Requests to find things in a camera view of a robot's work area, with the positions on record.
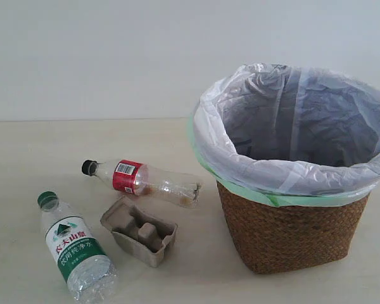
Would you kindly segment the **red label cola bottle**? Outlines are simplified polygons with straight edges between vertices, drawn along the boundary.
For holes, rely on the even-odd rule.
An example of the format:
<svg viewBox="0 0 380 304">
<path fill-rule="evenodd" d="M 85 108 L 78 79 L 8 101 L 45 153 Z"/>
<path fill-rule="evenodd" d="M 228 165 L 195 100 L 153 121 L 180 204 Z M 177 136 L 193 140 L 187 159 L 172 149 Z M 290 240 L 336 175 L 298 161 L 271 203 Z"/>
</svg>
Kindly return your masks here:
<svg viewBox="0 0 380 304">
<path fill-rule="evenodd" d="M 149 196 L 192 208 L 198 202 L 201 181 L 191 174 L 170 172 L 130 160 L 85 160 L 81 171 L 108 187 L 134 196 Z"/>
</svg>

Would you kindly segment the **woven brown waste basket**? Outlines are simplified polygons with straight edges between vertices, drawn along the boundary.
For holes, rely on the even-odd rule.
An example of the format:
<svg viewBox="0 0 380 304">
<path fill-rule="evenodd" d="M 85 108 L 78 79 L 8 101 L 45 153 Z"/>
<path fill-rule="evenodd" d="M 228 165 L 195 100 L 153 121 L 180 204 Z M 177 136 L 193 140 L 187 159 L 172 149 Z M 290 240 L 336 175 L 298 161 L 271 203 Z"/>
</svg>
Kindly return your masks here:
<svg viewBox="0 0 380 304">
<path fill-rule="evenodd" d="M 348 255 L 368 201 L 345 206 L 268 206 L 217 185 L 225 220 L 243 263 L 254 273 L 314 267 Z"/>
</svg>

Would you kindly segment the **green label water bottle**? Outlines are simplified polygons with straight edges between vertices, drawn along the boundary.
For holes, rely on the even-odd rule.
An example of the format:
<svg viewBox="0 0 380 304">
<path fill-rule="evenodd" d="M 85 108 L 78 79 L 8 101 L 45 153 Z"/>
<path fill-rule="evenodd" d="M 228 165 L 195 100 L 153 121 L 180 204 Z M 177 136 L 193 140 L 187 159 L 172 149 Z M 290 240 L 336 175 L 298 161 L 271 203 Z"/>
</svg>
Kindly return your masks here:
<svg viewBox="0 0 380 304">
<path fill-rule="evenodd" d="M 52 191 L 37 199 L 46 245 L 77 303 L 102 303 L 117 283 L 112 261 L 84 219 Z"/>
</svg>

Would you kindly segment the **grey cardboard pulp tray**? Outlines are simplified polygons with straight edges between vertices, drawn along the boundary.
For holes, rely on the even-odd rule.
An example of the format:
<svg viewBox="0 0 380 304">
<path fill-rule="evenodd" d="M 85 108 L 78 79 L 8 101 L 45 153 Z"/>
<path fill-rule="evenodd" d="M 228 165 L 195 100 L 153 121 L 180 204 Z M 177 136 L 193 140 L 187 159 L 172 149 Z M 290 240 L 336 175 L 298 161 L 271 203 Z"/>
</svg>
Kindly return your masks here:
<svg viewBox="0 0 380 304">
<path fill-rule="evenodd" d="M 101 225 L 124 252 L 153 268 L 164 261 L 178 230 L 176 223 L 145 212 L 126 196 L 104 212 Z"/>
</svg>

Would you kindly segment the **white plastic bin liner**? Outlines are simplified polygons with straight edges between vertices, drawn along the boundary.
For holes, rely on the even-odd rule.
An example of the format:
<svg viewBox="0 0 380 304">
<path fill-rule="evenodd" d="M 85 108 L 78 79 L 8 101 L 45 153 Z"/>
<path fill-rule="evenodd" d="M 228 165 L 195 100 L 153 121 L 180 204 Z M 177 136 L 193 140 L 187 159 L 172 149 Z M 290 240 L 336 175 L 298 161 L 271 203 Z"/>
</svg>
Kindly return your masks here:
<svg viewBox="0 0 380 304">
<path fill-rule="evenodd" d="M 269 206 L 348 205 L 380 181 L 380 91 L 321 68 L 239 67 L 200 97 L 200 164 Z"/>
</svg>

